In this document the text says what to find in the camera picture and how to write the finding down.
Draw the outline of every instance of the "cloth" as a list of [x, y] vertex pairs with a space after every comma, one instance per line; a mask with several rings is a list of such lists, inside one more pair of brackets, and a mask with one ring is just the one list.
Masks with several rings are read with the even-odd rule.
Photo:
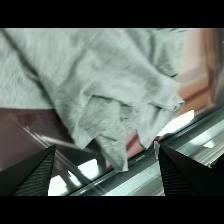
[[126, 138], [148, 148], [176, 115], [186, 34], [175, 28], [5, 28], [0, 106], [55, 108], [75, 144], [92, 139], [127, 171]]

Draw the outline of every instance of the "fabric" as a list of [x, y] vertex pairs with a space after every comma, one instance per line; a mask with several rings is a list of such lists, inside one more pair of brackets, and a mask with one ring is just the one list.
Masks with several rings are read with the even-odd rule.
[[185, 37], [167, 28], [1, 29], [0, 105], [55, 108], [77, 146], [96, 139], [127, 171], [128, 135], [136, 130], [148, 148], [183, 103], [172, 76]]

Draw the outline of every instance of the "towel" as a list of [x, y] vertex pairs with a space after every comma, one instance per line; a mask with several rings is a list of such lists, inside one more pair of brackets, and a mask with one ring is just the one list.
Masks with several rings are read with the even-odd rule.
[[55, 108], [84, 149], [96, 139], [117, 171], [137, 131], [148, 148], [178, 113], [182, 28], [2, 28], [0, 106]]

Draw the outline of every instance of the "garment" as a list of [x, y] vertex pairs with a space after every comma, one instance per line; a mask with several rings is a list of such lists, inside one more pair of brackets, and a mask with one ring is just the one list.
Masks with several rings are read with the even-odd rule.
[[185, 37], [166, 28], [2, 29], [0, 106], [55, 108], [77, 146], [96, 139], [127, 171], [128, 135], [136, 130], [148, 148], [183, 104], [172, 76]]

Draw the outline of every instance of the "gray cloth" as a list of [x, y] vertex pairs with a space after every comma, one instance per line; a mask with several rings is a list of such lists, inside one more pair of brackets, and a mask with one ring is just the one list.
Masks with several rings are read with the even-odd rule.
[[0, 105], [55, 108], [76, 145], [96, 139], [126, 171], [128, 135], [136, 130], [148, 148], [183, 103], [171, 77], [185, 36], [166, 28], [1, 30]]

